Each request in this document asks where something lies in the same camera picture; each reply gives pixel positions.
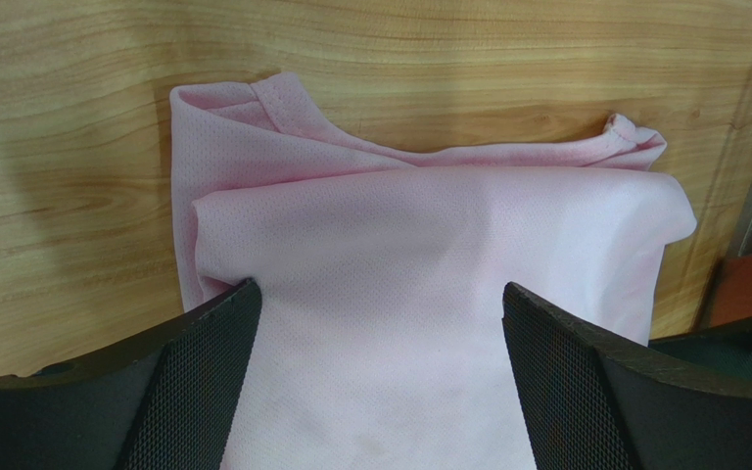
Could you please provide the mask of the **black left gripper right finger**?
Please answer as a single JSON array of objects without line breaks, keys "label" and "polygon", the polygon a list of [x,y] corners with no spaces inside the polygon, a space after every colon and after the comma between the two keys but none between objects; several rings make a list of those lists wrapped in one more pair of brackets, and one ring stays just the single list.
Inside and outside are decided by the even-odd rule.
[{"label": "black left gripper right finger", "polygon": [[752,469],[752,380],[657,352],[517,284],[503,310],[540,469]]}]

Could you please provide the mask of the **pink t-shirt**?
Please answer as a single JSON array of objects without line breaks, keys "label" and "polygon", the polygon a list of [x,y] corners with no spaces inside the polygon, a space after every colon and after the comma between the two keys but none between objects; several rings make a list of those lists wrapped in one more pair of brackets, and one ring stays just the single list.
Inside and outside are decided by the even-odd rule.
[{"label": "pink t-shirt", "polygon": [[415,154],[348,135],[298,78],[174,88],[182,302],[262,313],[225,469],[531,469],[502,294],[638,343],[696,219],[627,118],[575,142]]}]

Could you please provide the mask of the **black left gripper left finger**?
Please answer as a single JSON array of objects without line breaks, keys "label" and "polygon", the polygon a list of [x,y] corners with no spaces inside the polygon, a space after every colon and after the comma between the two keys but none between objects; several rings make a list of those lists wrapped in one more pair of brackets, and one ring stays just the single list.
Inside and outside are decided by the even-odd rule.
[{"label": "black left gripper left finger", "polygon": [[215,469],[262,307],[252,279],[107,347],[0,377],[0,469]]}]

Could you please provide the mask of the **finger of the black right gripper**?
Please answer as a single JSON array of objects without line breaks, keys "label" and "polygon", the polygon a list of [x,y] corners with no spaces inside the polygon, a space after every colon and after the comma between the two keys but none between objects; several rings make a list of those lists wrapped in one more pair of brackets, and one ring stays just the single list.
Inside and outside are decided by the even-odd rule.
[{"label": "finger of the black right gripper", "polygon": [[694,333],[653,340],[649,347],[725,375],[752,380],[752,316]]}]

